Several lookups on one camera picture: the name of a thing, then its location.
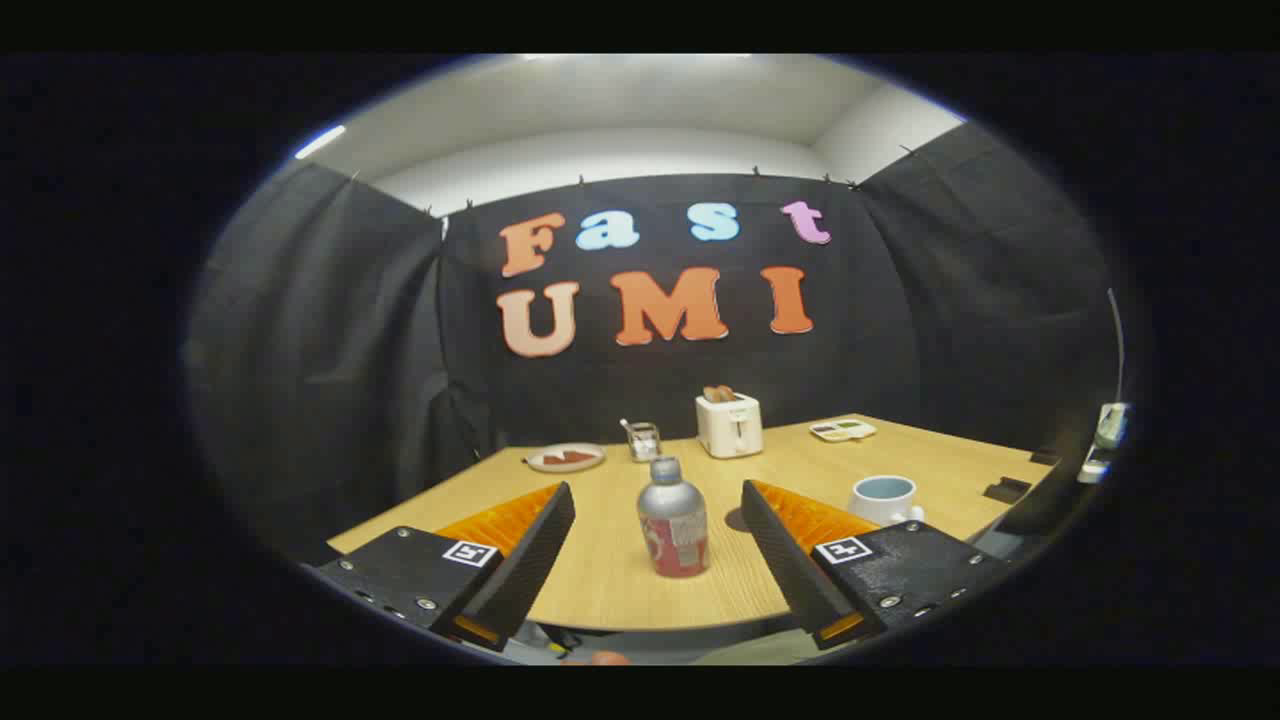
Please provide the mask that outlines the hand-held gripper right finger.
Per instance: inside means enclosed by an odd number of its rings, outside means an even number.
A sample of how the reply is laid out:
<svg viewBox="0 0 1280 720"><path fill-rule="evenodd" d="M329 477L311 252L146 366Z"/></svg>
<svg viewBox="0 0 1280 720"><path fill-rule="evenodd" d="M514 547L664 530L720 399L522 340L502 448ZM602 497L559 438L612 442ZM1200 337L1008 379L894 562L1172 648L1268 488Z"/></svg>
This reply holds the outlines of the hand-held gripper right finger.
<svg viewBox="0 0 1280 720"><path fill-rule="evenodd" d="M914 626L987 591L1009 562L920 519L887 527L762 480L741 514L797 625L818 650Z"/></svg>

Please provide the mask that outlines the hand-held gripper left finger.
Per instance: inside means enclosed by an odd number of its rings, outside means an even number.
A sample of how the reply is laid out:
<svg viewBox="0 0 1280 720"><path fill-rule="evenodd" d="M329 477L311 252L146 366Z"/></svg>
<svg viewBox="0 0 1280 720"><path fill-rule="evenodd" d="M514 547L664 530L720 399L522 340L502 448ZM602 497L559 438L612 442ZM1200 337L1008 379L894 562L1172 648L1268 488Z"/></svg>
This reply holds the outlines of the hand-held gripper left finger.
<svg viewBox="0 0 1280 720"><path fill-rule="evenodd" d="M500 652L522 629L575 518L570 486L553 483L443 529L394 527L315 577L421 632Z"/></svg>

